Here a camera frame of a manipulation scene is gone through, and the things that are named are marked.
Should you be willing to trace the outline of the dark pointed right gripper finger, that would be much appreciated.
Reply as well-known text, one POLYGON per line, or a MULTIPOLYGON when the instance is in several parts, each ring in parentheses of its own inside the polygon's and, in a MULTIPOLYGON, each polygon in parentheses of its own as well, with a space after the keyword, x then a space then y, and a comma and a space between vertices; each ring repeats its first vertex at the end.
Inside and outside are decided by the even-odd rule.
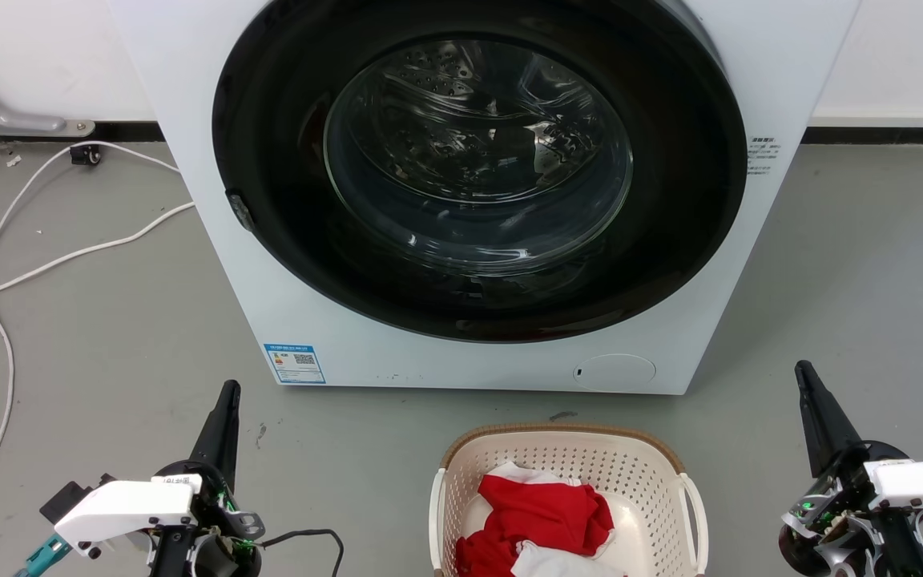
POLYGON ((810 472, 817 479, 839 455, 859 446, 861 436, 810 361, 798 361, 794 374, 810 472))

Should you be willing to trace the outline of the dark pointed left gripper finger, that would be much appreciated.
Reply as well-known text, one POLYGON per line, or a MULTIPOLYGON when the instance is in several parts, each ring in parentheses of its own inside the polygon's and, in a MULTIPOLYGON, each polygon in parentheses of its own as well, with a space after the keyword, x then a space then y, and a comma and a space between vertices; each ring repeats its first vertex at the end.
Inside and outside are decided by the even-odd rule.
POLYGON ((223 476, 228 489, 236 486, 237 450, 240 431, 241 384, 224 381, 215 406, 206 417, 190 460, 208 464, 223 476))

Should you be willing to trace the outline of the right gripper body black round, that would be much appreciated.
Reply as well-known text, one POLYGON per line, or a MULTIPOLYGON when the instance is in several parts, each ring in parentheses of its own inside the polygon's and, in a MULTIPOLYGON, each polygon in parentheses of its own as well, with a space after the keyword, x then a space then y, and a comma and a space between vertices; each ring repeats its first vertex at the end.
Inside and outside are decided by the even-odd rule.
POLYGON ((876 500, 868 463, 905 459, 883 442, 842 450, 787 514, 779 533, 784 561, 803 576, 894 576, 913 559, 913 508, 876 500))

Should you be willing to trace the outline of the left gripper body black round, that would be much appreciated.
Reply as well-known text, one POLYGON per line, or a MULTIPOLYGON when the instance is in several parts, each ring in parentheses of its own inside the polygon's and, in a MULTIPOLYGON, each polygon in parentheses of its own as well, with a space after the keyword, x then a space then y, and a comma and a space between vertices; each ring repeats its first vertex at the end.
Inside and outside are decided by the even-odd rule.
POLYGON ((183 460, 157 472, 161 481, 198 475, 189 514, 174 523, 153 523, 154 576, 259 576, 256 541, 266 533, 260 516, 236 501, 237 464, 183 460))

